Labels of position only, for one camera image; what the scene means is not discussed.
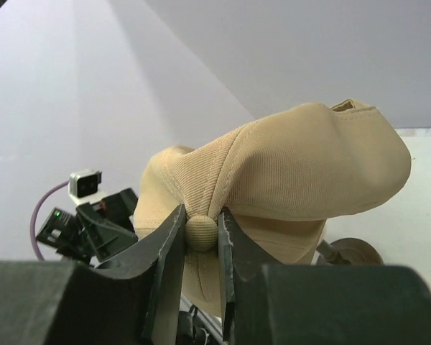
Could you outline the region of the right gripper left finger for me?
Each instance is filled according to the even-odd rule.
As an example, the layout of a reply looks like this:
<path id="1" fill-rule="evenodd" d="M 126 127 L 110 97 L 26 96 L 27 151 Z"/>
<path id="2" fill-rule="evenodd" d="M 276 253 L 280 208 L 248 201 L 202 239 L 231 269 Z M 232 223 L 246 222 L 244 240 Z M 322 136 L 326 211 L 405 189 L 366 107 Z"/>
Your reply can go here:
<path id="1" fill-rule="evenodd" d="M 181 204 L 150 235 L 97 266 L 117 299 L 109 314 L 114 341 L 174 341 L 185 256 L 186 210 Z"/>

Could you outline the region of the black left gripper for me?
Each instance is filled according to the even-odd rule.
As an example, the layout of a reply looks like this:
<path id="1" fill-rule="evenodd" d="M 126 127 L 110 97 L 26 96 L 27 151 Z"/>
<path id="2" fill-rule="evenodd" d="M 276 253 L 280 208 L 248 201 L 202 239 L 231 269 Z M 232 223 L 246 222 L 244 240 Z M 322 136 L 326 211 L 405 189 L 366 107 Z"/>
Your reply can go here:
<path id="1" fill-rule="evenodd" d="M 83 233 L 99 262 L 109 260 L 138 242 L 131 222 L 137 202 L 136 193 L 127 188 L 95 203 L 76 207 Z"/>

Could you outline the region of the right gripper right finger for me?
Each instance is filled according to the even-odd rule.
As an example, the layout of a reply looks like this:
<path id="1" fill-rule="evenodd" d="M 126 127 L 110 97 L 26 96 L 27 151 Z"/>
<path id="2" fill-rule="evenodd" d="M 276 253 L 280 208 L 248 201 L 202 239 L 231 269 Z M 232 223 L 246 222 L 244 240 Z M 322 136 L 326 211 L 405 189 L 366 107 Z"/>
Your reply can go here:
<path id="1" fill-rule="evenodd" d="M 260 344 L 271 335 L 263 324 L 261 266 L 273 258 L 242 230 L 229 208 L 218 216 L 218 260 L 223 340 Z"/>

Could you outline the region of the beige baseball cap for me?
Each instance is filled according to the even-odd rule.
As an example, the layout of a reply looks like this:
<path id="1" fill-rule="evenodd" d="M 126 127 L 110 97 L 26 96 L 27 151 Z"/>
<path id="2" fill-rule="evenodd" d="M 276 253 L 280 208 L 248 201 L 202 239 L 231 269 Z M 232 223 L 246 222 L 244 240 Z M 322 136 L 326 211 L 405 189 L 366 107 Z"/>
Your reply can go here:
<path id="1" fill-rule="evenodd" d="M 280 262 L 308 265 L 328 219 L 371 210 L 395 196 L 411 154 L 373 107 L 348 99 L 307 103 L 249 122 L 202 147 L 174 146 L 146 166 L 134 212 L 145 237 L 178 206 L 187 212 L 183 294 L 221 314 L 218 215 Z"/>

